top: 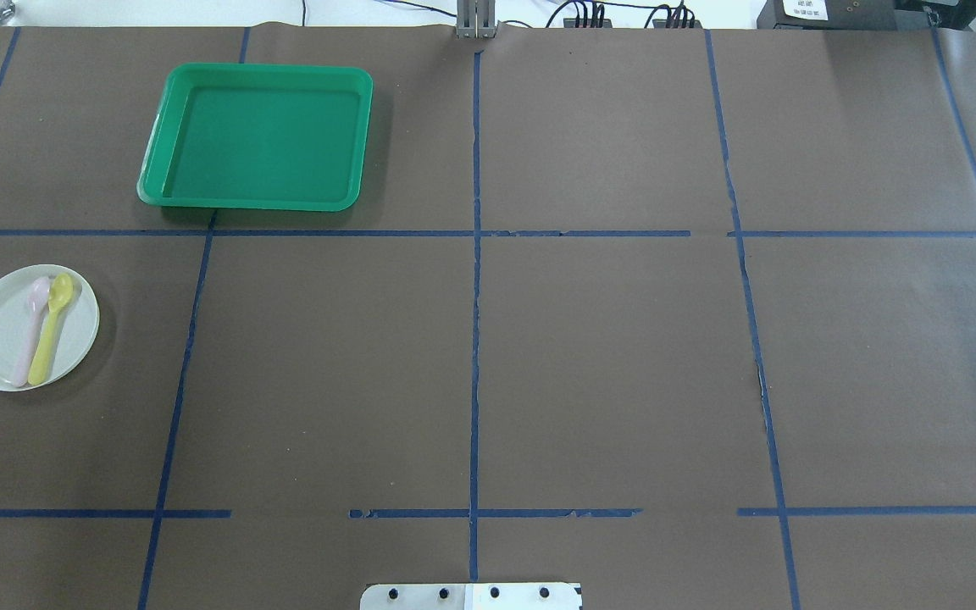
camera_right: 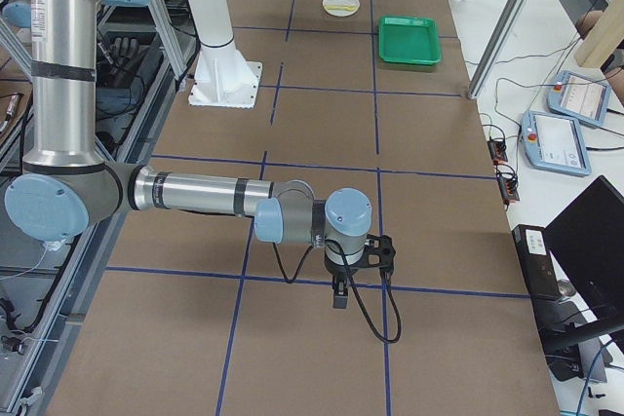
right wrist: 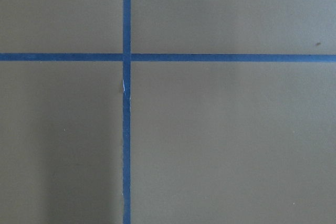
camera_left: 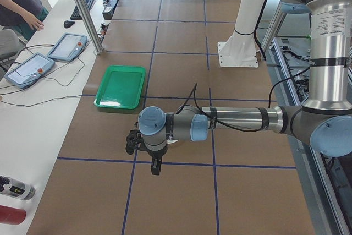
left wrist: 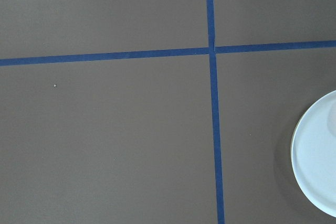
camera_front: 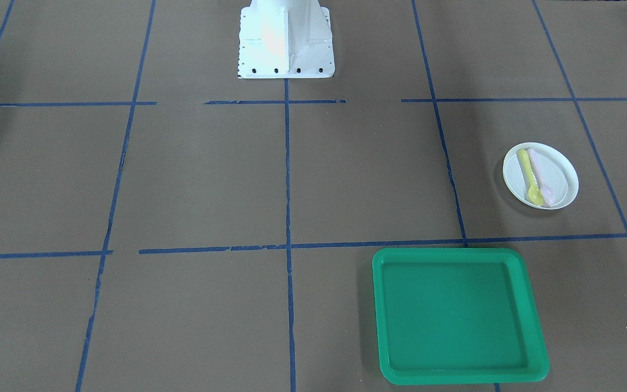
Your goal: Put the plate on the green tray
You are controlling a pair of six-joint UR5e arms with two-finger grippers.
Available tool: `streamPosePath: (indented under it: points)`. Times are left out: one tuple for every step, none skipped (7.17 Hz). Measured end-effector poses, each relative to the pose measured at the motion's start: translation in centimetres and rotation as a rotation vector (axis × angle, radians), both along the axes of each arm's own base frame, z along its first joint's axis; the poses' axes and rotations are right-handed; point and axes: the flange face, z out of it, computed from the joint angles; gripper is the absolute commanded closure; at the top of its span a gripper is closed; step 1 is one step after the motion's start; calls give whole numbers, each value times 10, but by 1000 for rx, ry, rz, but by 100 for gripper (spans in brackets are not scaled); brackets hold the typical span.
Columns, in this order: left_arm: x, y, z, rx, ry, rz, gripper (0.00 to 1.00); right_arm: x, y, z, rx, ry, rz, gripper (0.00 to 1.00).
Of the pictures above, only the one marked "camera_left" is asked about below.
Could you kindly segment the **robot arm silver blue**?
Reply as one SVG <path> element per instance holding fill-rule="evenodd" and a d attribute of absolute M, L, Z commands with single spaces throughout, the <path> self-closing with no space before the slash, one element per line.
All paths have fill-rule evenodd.
<path fill-rule="evenodd" d="M 143 109 L 127 136 L 126 152 L 146 151 L 151 172 L 161 171 L 169 140 L 203 141 L 210 130 L 272 130 L 294 136 L 314 150 L 339 157 L 351 153 L 351 103 L 347 100 L 351 0 L 282 0 L 312 14 L 309 96 L 300 106 L 224 108 L 182 105 L 176 113 Z"/>

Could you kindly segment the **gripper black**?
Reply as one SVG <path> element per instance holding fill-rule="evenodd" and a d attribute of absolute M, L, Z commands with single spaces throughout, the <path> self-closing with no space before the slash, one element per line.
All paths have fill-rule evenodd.
<path fill-rule="evenodd" d="M 160 143 L 158 145 L 146 144 L 146 149 L 152 157 L 151 173 L 152 175 L 159 176 L 161 172 L 162 157 L 168 150 L 167 143 Z"/>

